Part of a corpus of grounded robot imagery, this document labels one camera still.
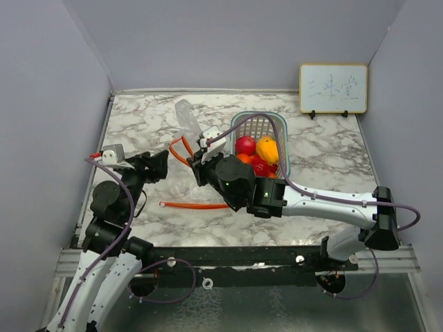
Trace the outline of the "red apple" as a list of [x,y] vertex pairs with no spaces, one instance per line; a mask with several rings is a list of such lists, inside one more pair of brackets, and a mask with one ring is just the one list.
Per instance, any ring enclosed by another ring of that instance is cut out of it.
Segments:
[[255,153],[256,141],[252,136],[242,136],[235,142],[236,154],[251,156]]

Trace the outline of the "yellow bell pepper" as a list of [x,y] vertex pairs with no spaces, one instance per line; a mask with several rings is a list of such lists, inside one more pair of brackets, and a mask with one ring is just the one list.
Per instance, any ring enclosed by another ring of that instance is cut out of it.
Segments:
[[276,165],[280,161],[277,142],[270,136],[262,136],[255,146],[256,154],[268,165]]

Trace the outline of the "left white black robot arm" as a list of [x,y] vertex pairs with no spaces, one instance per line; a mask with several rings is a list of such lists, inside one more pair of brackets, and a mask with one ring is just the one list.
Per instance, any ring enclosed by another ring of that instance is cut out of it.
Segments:
[[93,218],[66,296],[44,331],[99,331],[128,283],[154,262],[154,246],[130,236],[144,185],[168,174],[167,150],[125,158],[121,145],[104,147],[87,162],[112,177],[93,190]]

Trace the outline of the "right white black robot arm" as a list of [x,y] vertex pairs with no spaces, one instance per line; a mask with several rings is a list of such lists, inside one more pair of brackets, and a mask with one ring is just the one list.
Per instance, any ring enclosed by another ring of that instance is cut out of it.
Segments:
[[251,165],[233,155],[218,153],[203,162],[196,153],[187,161],[197,185],[210,185],[235,212],[245,209],[263,219],[309,216],[349,224],[344,231],[322,239],[318,262],[325,270],[334,270],[366,248],[391,251],[399,247],[396,212],[387,187],[362,194],[297,190],[291,181],[256,176]]

